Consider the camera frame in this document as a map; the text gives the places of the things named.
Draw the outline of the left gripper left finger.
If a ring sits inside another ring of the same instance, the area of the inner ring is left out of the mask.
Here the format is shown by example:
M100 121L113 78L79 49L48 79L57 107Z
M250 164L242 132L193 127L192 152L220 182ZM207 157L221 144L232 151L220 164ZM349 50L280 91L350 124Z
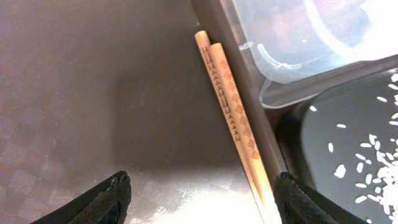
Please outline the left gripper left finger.
M124 224L131 180L121 170L33 224Z

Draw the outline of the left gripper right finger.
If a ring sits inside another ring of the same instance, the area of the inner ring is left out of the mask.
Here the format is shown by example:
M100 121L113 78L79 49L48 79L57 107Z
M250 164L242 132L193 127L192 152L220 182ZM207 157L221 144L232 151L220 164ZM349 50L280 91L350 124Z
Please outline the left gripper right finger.
M274 198L283 223L367 224L288 172L276 179Z

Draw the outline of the wooden chopstick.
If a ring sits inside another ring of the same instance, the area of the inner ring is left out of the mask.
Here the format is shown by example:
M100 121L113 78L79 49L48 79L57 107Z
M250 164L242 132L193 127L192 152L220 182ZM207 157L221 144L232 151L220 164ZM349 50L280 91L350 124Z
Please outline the wooden chopstick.
M272 188L223 47L220 43L216 43L211 45L210 49L218 73L221 75L227 101L232 109L234 123L241 138L242 163L262 220L266 224L281 224L282 220Z
M201 30L195 34L195 40L197 43L197 46L200 50L201 57L203 59L203 62L205 64L205 67L207 69L207 72L209 74L211 83L213 85L213 88L215 90L217 99L219 101L219 104L221 106L221 110L224 114L225 120L227 122L229 131L231 133L231 136L233 138L234 144L236 146L236 149L238 151L239 158L242 162L243 158L243 153L241 151L241 138L239 137L238 129L236 127L236 124L234 123L234 118L232 114L232 109L227 101L226 97L226 90L224 90L223 82L221 79L221 75L218 73L218 70L216 68L216 63L214 60L214 57L211 54L211 43L208 37L208 34L206 31Z

